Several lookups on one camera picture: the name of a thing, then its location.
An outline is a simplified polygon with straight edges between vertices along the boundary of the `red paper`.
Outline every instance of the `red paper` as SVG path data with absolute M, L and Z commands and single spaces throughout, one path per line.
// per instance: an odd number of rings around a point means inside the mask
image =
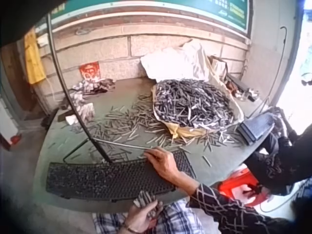
M 89 82 L 99 82 L 101 74 L 98 62 L 90 62 L 79 67 L 80 73 L 84 79 Z

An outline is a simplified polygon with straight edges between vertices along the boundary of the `white wall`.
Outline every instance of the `white wall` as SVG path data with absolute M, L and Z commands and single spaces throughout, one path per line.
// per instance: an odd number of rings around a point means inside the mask
M 283 49 L 285 30 L 288 29 L 285 54 L 281 70 L 274 85 L 270 101 L 283 78 L 293 46 L 296 0 L 253 0 L 254 17 L 252 44 L 247 55 L 247 70 L 242 81 L 259 90 L 265 98 L 273 84 Z
M 3 100 L 0 98 L 0 133 L 10 144 L 11 137 L 15 136 L 18 133 L 18 129 L 15 126 L 15 123 L 8 112 L 8 109 L 5 108 Z

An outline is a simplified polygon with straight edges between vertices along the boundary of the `bracelet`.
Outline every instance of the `bracelet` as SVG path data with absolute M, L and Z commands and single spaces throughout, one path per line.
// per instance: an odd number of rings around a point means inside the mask
M 133 231 L 133 230 L 132 230 L 131 228 L 129 228 L 129 226 L 128 226 L 127 224 L 125 224 L 125 223 L 123 223 L 121 227 L 124 228 L 124 229 L 126 229 L 127 231 L 133 233 L 133 234 L 141 234 L 141 233 L 138 233 L 138 232 L 136 232 L 136 231 Z

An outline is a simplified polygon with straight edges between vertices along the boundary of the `concrete floor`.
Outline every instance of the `concrete floor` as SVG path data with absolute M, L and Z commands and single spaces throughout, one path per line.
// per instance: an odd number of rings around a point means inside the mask
M 32 199 L 33 177 L 44 138 L 44 130 L 23 132 L 21 141 L 11 151 L 1 148 L 1 192 L 9 198 L 6 205 L 26 233 L 95 234 L 91 213 L 74 212 Z M 212 217 L 200 210 L 195 212 L 206 233 L 220 233 Z

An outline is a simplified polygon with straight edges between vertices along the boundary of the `pile of metal pins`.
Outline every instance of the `pile of metal pins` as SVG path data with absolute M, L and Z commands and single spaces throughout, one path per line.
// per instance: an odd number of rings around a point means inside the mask
M 154 109 L 161 120 L 180 127 L 222 129 L 234 120 L 230 100 L 202 80 L 159 82 Z
M 139 137 L 140 128 L 143 128 L 146 133 L 153 134 L 153 137 L 145 142 L 147 145 L 157 145 L 169 151 L 180 148 L 187 153 L 190 152 L 184 146 L 189 146 L 195 142 L 197 144 L 204 143 L 204 150 L 206 151 L 209 148 L 211 152 L 213 150 L 212 146 L 220 147 L 229 143 L 233 144 L 234 147 L 240 147 L 242 144 L 238 134 L 234 132 L 226 133 L 226 131 L 198 137 L 173 139 L 168 128 L 155 118 L 152 103 L 150 94 L 142 94 L 138 96 L 138 100 L 129 110 L 125 110 L 124 106 L 112 107 L 104 119 L 99 121 L 93 128 L 93 136 L 114 143 L 131 144 L 131 141 Z M 117 161 L 125 160 L 125 156 L 128 158 L 128 154 L 131 153 L 112 144 L 102 144 L 105 149 L 108 149 L 107 154 L 113 161 L 115 159 Z

